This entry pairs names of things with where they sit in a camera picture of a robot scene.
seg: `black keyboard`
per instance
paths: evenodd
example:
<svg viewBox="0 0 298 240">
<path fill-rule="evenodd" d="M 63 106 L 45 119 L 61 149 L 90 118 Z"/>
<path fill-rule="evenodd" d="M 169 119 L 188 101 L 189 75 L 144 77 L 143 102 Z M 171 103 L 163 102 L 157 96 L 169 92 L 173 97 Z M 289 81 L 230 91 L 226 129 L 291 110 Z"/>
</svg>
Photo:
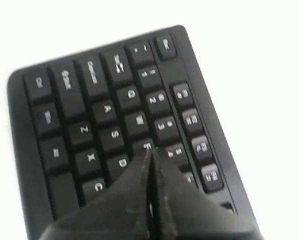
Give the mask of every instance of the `black keyboard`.
<svg viewBox="0 0 298 240">
<path fill-rule="evenodd" d="M 154 146 L 200 192 L 255 221 L 182 26 L 18 70 L 8 100 L 30 239 Z"/>
</svg>

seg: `function key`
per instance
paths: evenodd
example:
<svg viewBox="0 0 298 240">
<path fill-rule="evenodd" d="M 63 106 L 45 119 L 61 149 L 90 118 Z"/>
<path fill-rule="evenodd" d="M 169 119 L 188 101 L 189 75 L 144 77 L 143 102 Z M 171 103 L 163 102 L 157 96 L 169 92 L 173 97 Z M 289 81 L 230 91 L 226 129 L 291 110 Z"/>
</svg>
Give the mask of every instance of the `function key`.
<svg viewBox="0 0 298 240">
<path fill-rule="evenodd" d="M 201 168 L 202 178 L 204 180 L 205 191 L 214 192 L 223 187 L 223 182 L 216 164 L 211 164 Z"/>
<path fill-rule="evenodd" d="M 152 149 L 154 148 L 152 138 L 145 138 L 139 141 L 136 141 L 132 144 L 132 152 L 135 154 L 137 151 L 142 149 Z"/>
<path fill-rule="evenodd" d="M 121 129 L 118 126 L 112 126 L 105 130 L 100 131 L 100 141 L 102 149 L 105 154 L 111 151 L 116 151 L 124 147 L 124 140 Z"/>
<path fill-rule="evenodd" d="M 196 109 L 191 108 L 182 112 L 182 119 L 184 122 L 185 130 L 189 135 L 202 131 L 202 123 Z"/>
<path fill-rule="evenodd" d="M 121 48 L 102 54 L 113 85 L 121 86 L 132 82 L 132 72 L 125 51 Z"/>
<path fill-rule="evenodd" d="M 196 186 L 193 173 L 191 171 L 183 173 L 184 178 L 191 183 L 192 185 Z"/>
<path fill-rule="evenodd" d="M 212 157 L 212 151 L 206 136 L 196 137 L 192 139 L 191 143 L 196 160 L 203 162 Z"/>
<path fill-rule="evenodd" d="M 160 36 L 155 40 L 161 60 L 168 60 L 176 56 L 177 53 L 170 35 Z"/>
<path fill-rule="evenodd" d="M 178 128 L 172 116 L 154 121 L 156 140 L 159 144 L 167 143 L 179 138 Z"/>
<path fill-rule="evenodd" d="M 141 89 L 145 92 L 162 87 L 161 77 L 158 68 L 155 65 L 138 70 L 138 79 Z"/>
<path fill-rule="evenodd" d="M 129 166 L 129 157 L 126 154 L 114 156 L 107 160 L 111 181 L 116 181 Z"/>
<path fill-rule="evenodd" d="M 193 98 L 187 83 L 175 85 L 173 92 L 178 107 L 183 108 L 193 105 Z"/>
<path fill-rule="evenodd" d="M 154 62 L 149 42 L 139 42 L 128 46 L 127 52 L 130 56 L 131 64 L 134 67 L 152 64 Z"/>
<path fill-rule="evenodd" d="M 56 219 L 79 209 L 73 176 L 70 172 L 49 177 L 49 189 L 52 210 Z"/>
<path fill-rule="evenodd" d="M 85 177 L 94 172 L 101 172 L 98 152 L 94 148 L 77 153 L 74 161 L 79 177 Z"/>
<path fill-rule="evenodd" d="M 87 181 L 82 184 L 82 190 L 85 203 L 87 204 L 105 190 L 104 179 L 99 177 L 95 180 Z"/>
<path fill-rule="evenodd" d="M 165 148 L 167 156 L 173 161 L 178 168 L 187 167 L 189 165 L 188 157 L 185 153 L 182 143 L 178 143 Z"/>
<path fill-rule="evenodd" d="M 82 81 L 89 100 L 107 96 L 109 93 L 107 82 L 102 70 L 99 57 L 91 56 L 77 61 Z"/>
<path fill-rule="evenodd" d="M 52 94 L 50 80 L 44 69 L 27 73 L 24 76 L 24 83 L 31 104 L 49 98 Z"/>
<path fill-rule="evenodd" d="M 66 119 L 85 113 L 78 79 L 72 63 L 60 64 L 52 68 L 59 101 Z"/>
<path fill-rule="evenodd" d="M 32 108 L 32 117 L 38 136 L 60 129 L 59 118 L 54 103 Z"/>
<path fill-rule="evenodd" d="M 44 170 L 50 173 L 69 165 L 63 138 L 58 136 L 40 142 Z"/>
<path fill-rule="evenodd" d="M 124 117 L 127 135 L 134 138 L 149 132 L 147 119 L 142 111 Z"/>
<path fill-rule="evenodd" d="M 92 113 L 97 125 L 112 123 L 117 120 L 114 105 L 111 100 L 104 100 L 93 104 Z"/>
<path fill-rule="evenodd" d="M 117 91 L 118 104 L 122 112 L 141 106 L 140 95 L 137 88 L 132 85 Z"/>
<path fill-rule="evenodd" d="M 150 115 L 157 116 L 171 111 L 169 100 L 164 90 L 155 91 L 145 96 Z"/>
<path fill-rule="evenodd" d="M 77 148 L 93 141 L 91 126 L 88 121 L 72 124 L 68 128 L 71 145 Z"/>
</svg>

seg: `white background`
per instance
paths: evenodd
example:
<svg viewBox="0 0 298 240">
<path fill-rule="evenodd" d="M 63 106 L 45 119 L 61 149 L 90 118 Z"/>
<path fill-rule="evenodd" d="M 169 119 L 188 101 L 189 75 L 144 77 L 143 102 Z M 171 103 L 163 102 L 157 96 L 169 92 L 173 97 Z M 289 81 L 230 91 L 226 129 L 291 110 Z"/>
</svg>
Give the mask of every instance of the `white background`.
<svg viewBox="0 0 298 240">
<path fill-rule="evenodd" d="M 298 1 L 1 1 L 0 239 L 26 239 L 6 103 L 17 68 L 184 25 L 267 240 L 298 239 Z"/>
</svg>

